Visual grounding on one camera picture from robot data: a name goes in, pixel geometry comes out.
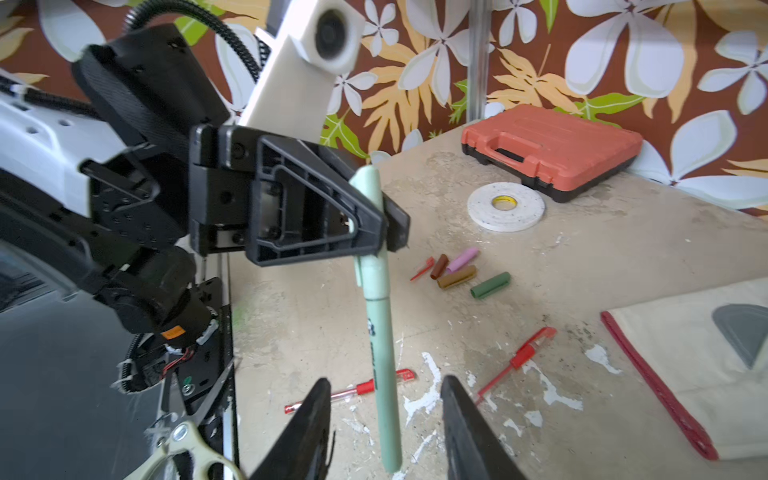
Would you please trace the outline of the dark green pen cap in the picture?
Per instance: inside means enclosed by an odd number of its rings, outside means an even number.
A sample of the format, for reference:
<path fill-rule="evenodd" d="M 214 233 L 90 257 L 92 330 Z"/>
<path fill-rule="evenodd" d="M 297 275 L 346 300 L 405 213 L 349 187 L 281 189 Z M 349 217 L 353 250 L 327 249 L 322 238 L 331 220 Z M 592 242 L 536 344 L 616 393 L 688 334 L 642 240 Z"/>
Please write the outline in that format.
<path fill-rule="evenodd" d="M 511 274 L 503 272 L 472 287 L 470 293 L 474 299 L 481 300 L 505 289 L 510 283 Z"/>

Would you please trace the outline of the red gel pen cap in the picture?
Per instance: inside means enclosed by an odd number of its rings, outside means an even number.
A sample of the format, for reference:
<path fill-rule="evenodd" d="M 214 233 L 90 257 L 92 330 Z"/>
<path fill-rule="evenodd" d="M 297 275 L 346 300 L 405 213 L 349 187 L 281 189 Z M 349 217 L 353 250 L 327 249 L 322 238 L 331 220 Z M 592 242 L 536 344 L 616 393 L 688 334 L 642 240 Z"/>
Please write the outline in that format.
<path fill-rule="evenodd" d="M 414 282 L 424 276 L 426 273 L 430 272 L 435 265 L 435 259 L 433 257 L 429 257 L 425 263 L 420 266 L 417 270 L 417 272 L 410 278 L 411 282 Z"/>

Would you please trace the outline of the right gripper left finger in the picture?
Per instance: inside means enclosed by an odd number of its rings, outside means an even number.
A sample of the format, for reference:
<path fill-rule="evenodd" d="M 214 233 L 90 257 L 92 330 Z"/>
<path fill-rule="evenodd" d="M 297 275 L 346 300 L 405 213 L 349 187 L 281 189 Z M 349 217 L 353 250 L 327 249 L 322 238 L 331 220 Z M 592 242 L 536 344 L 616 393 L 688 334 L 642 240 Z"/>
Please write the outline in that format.
<path fill-rule="evenodd" d="M 250 479 L 326 479 L 333 457 L 331 384 L 318 379 Z"/>

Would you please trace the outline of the light green pen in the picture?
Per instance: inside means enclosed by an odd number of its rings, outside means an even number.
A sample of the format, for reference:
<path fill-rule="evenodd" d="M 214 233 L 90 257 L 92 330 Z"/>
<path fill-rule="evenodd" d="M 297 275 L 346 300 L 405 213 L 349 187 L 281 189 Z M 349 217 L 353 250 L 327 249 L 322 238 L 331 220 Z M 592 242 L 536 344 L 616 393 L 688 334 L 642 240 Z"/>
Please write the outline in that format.
<path fill-rule="evenodd" d="M 366 301 L 381 460 L 387 472 L 396 473 L 402 466 L 402 445 L 387 247 L 357 257 L 355 268 Z"/>

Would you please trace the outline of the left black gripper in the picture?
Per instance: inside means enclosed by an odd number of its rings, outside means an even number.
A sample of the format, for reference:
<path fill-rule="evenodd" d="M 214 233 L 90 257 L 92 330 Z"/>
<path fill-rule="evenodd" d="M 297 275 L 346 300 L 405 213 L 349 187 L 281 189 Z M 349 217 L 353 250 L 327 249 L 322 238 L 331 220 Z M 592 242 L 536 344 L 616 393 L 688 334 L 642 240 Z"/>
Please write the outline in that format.
<path fill-rule="evenodd" d="M 200 255 L 242 251 L 266 267 L 397 252 L 411 218 L 386 193 L 384 213 L 349 182 L 361 167 L 336 155 L 335 170 L 299 140 L 238 125 L 200 124 L 190 134 L 190 244 Z"/>

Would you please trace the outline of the brown marker cap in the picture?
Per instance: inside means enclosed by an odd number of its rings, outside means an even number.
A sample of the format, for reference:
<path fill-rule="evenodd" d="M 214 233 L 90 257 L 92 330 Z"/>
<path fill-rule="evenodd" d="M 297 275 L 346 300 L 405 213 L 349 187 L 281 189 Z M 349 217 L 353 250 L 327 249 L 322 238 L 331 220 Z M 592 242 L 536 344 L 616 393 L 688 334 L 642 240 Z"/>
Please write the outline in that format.
<path fill-rule="evenodd" d="M 433 268 L 430 272 L 430 278 L 432 280 L 439 279 L 444 274 L 448 264 L 449 264 L 448 256 L 446 254 L 441 254 L 433 265 Z"/>

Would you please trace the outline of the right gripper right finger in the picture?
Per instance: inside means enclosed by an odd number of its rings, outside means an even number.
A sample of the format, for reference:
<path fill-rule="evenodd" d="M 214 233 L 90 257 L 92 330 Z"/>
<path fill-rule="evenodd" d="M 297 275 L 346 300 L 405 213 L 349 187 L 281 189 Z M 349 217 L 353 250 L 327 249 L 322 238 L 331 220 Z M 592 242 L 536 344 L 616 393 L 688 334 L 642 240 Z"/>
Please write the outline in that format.
<path fill-rule="evenodd" d="M 448 479 L 525 479 L 456 376 L 445 377 L 440 397 Z"/>

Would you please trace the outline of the red gel pen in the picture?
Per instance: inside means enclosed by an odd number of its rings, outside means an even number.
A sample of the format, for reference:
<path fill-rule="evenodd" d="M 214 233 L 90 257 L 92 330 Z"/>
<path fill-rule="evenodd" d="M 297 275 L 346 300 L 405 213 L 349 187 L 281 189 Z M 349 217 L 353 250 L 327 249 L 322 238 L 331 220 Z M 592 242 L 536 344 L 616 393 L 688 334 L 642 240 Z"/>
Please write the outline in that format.
<path fill-rule="evenodd" d="M 530 361 L 536 353 L 541 350 L 557 335 L 557 329 L 553 327 L 543 327 L 532 335 L 509 360 L 508 365 L 499 372 L 490 382 L 483 386 L 477 393 L 475 404 L 482 404 L 489 392 L 500 383 L 513 370 L 521 369 L 525 363 Z"/>
<path fill-rule="evenodd" d="M 409 382 L 416 379 L 416 373 L 412 369 L 408 369 L 408 368 L 400 369 L 396 371 L 396 378 L 397 378 L 397 381 L 400 383 Z M 375 381 L 374 379 L 370 379 L 366 382 L 353 385 L 352 387 L 349 387 L 347 389 L 333 392 L 330 395 L 330 399 L 332 402 L 346 401 L 354 397 L 371 394 L 374 391 L 375 391 Z M 302 401 L 288 404 L 284 407 L 284 413 L 286 415 L 293 414 L 302 406 L 302 404 L 303 404 Z"/>

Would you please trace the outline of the brown pen cap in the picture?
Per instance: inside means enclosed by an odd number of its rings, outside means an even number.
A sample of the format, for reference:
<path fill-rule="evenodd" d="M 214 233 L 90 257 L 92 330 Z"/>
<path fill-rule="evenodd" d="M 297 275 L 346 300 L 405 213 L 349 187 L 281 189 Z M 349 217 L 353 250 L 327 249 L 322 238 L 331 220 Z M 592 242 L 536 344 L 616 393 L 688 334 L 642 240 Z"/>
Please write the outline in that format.
<path fill-rule="evenodd" d="M 437 279 L 440 289 L 448 289 L 473 279 L 477 274 L 477 268 L 474 265 L 466 266 L 454 273 L 444 274 Z"/>

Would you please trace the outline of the pink pen cap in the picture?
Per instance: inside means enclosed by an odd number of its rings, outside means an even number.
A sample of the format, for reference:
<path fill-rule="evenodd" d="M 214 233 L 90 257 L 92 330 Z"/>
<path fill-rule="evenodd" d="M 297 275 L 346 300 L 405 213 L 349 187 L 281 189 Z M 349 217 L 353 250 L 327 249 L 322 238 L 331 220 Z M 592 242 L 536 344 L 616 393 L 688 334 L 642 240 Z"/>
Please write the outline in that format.
<path fill-rule="evenodd" d="M 454 258 L 446 267 L 447 273 L 455 273 L 464 268 L 471 260 L 473 260 L 479 253 L 477 247 L 471 247 L 462 252 L 459 256 Z"/>

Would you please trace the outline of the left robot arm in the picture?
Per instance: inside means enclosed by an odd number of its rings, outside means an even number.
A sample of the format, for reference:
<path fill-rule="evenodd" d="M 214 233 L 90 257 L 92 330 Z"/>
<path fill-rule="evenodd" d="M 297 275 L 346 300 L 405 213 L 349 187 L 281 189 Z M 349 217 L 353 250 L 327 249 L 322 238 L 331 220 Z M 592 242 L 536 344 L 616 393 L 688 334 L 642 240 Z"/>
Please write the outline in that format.
<path fill-rule="evenodd" d="M 289 1 L 245 42 L 196 3 L 144 1 L 74 61 L 85 101 L 2 79 L 1 241 L 136 335 L 117 389 L 155 386 L 218 324 L 197 257 L 362 265 L 406 245 L 408 214 L 319 142 L 364 24 L 344 1 Z"/>

